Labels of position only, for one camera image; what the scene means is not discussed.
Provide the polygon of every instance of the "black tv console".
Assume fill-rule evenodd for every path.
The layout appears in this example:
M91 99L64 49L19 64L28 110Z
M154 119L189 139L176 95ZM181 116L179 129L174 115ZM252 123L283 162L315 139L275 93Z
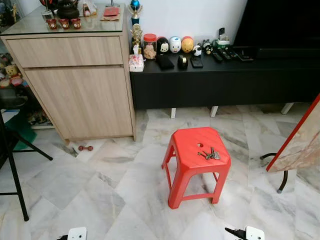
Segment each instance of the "black tv console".
M187 56L186 70L177 67ZM193 68L191 54L169 54L174 68L161 70L154 60L143 72L131 72L135 109L312 102L320 93L320 59L257 59L218 63L202 54Z

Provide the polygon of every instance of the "red plastic stool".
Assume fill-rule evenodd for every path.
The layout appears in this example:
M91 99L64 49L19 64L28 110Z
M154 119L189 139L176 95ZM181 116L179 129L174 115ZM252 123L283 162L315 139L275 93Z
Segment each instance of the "red plastic stool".
M211 147L219 152L220 159L210 158L207 160L204 156L198 155L198 152L203 153L203 151L211 153ZM176 157L177 168L171 186L168 162L174 156ZM228 151L215 129L199 127L177 130L171 136L162 163L162 169L165 168L170 189L169 207L177 209L181 201L201 198L212 198L213 204L218 203L230 166L231 159ZM213 173L216 180L213 193L184 196L191 177L202 173Z

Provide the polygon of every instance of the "tissue box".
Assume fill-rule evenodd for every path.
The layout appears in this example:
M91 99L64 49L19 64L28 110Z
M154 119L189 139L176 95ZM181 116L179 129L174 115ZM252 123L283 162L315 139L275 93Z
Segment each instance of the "tissue box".
M129 71L130 72L143 72L145 67L144 58L142 54L129 55Z

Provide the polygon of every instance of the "cabinet drawer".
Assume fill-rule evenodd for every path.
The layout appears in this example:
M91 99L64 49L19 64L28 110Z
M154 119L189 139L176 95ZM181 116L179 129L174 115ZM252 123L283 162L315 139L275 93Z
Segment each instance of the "cabinet drawer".
M7 41L23 68L123 64L118 36Z
M25 73L64 139L133 135L123 68L26 69Z

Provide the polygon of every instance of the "glass top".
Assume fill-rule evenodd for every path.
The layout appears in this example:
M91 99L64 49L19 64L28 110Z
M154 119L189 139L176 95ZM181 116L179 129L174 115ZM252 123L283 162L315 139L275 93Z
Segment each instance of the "glass top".
M57 29L51 30L41 14L46 8L40 6L6 31L2 32L1 35L121 32L123 28L125 5L120 4L120 19L115 21L101 21L106 5L101 3L96 4L96 6L96 15L80 17L80 29L74 29L72 26L70 26L69 29L63 29L57 19Z

